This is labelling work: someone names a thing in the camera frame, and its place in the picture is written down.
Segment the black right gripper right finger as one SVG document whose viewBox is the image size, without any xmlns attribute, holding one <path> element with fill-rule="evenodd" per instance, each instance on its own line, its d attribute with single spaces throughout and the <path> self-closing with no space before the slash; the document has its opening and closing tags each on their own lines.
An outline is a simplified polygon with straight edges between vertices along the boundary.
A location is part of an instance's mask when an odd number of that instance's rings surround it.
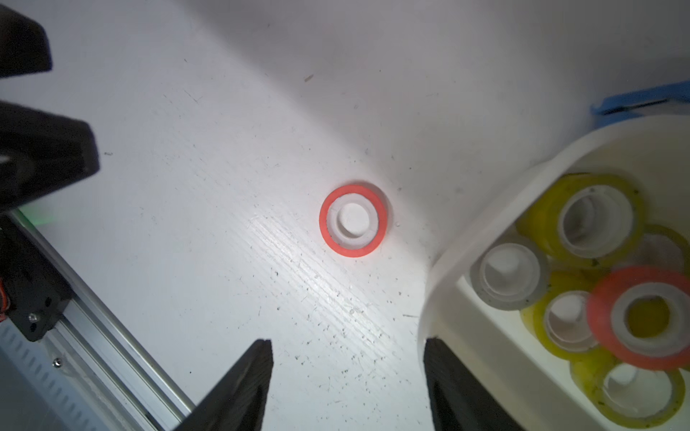
<svg viewBox="0 0 690 431">
<path fill-rule="evenodd" d="M 443 340 L 426 340 L 423 367 L 436 431 L 522 429 Z"/>
</svg>

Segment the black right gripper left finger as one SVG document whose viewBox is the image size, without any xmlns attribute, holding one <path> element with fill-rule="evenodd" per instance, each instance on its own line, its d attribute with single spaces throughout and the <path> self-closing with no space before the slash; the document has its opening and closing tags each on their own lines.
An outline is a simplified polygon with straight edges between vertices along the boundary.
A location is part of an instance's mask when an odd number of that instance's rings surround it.
<svg viewBox="0 0 690 431">
<path fill-rule="evenodd" d="M 272 370 L 271 341 L 257 339 L 176 431 L 260 431 Z"/>
</svg>

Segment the yellow core tape roll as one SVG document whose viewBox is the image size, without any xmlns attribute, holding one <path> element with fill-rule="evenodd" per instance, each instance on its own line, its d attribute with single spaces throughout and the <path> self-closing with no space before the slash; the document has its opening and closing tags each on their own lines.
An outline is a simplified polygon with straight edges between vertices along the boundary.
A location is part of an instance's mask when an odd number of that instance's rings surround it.
<svg viewBox="0 0 690 431">
<path fill-rule="evenodd" d="M 681 411 L 686 383 L 677 369 L 652 371 L 601 350 L 570 364 L 571 379 L 610 422 L 630 429 L 666 424 Z"/>
<path fill-rule="evenodd" d="M 647 223 L 641 192 L 614 174 L 558 179 L 517 220 L 546 255 L 580 269 L 611 268 L 639 244 Z"/>
<path fill-rule="evenodd" d="M 541 346 L 569 362 L 582 361 L 601 350 L 587 318 L 594 283 L 577 273 L 555 271 L 546 294 L 520 312 L 520 318 Z"/>
<path fill-rule="evenodd" d="M 614 269 L 649 266 L 689 275 L 689 242 L 677 231 L 660 224 L 647 224 L 637 247 Z"/>
</svg>

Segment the clear white core tape roll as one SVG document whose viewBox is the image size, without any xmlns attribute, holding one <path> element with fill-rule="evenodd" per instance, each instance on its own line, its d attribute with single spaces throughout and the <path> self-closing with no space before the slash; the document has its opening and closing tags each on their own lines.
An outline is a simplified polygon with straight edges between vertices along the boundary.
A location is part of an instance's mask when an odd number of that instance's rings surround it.
<svg viewBox="0 0 690 431">
<path fill-rule="evenodd" d="M 474 262 L 468 283 L 490 307 L 518 311 L 546 295 L 550 273 L 546 254 L 534 242 L 505 235 Z"/>
</svg>

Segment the white storage box tray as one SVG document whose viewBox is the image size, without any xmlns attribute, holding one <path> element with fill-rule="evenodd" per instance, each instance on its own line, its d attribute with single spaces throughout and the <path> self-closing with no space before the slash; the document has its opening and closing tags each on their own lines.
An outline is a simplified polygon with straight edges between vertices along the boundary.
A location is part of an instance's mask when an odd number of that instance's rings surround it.
<svg viewBox="0 0 690 431">
<path fill-rule="evenodd" d="M 443 340 L 496 402 L 526 430 L 610 430 L 613 424 L 574 386 L 514 317 L 482 305 L 462 276 L 537 196 L 569 171 L 631 174 L 650 196 L 654 215 L 689 230 L 689 118 L 626 120 L 584 135 L 516 176 L 440 255 L 429 273 L 420 313 L 418 352 Z"/>
</svg>

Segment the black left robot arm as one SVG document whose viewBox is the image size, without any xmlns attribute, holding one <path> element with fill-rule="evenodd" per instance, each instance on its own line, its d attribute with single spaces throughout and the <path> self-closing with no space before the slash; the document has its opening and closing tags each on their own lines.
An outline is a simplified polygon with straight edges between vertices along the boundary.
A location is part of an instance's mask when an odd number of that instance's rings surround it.
<svg viewBox="0 0 690 431">
<path fill-rule="evenodd" d="M 50 72 L 50 43 L 31 18 L 1 6 L 1 77 Z M 1 211 L 95 175 L 95 134 L 82 120 L 1 102 Z"/>
</svg>

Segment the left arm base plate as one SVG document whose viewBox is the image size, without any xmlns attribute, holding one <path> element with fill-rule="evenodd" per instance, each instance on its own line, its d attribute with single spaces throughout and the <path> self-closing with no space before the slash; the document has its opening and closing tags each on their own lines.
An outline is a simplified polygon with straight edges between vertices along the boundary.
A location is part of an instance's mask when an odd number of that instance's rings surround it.
<svg viewBox="0 0 690 431">
<path fill-rule="evenodd" d="M 65 277 L 8 215 L 1 217 L 1 317 L 30 342 L 63 317 L 74 292 Z"/>
</svg>

